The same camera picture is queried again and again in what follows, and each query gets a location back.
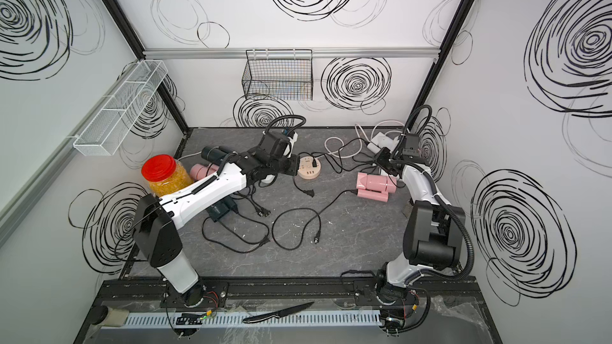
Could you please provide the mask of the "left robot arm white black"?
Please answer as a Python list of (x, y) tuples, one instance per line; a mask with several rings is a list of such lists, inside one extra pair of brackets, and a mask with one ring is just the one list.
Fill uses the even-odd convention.
[(295, 176), (299, 159), (293, 154), (296, 132), (268, 130), (247, 151), (226, 152), (212, 175), (157, 197), (148, 194), (137, 205), (131, 236), (148, 264), (160, 272), (178, 294), (203, 291), (199, 274), (183, 249), (179, 230), (213, 204), (269, 176)]

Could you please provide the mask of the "round beige power strip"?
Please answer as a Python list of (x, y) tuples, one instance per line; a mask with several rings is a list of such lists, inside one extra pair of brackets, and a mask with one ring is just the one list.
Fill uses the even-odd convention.
[(304, 156), (300, 159), (298, 176), (304, 180), (314, 180), (320, 176), (322, 166), (319, 159), (312, 156)]

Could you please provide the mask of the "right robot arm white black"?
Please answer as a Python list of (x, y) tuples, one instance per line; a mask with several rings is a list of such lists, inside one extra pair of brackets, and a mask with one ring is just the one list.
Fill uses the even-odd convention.
[(423, 276), (449, 281), (468, 277), (475, 249), (465, 227), (465, 212), (438, 189), (421, 157), (419, 136), (402, 135), (392, 151), (385, 147), (375, 155), (375, 163), (388, 175), (398, 175), (411, 196), (403, 251), (379, 272), (378, 296), (387, 303), (401, 298)]

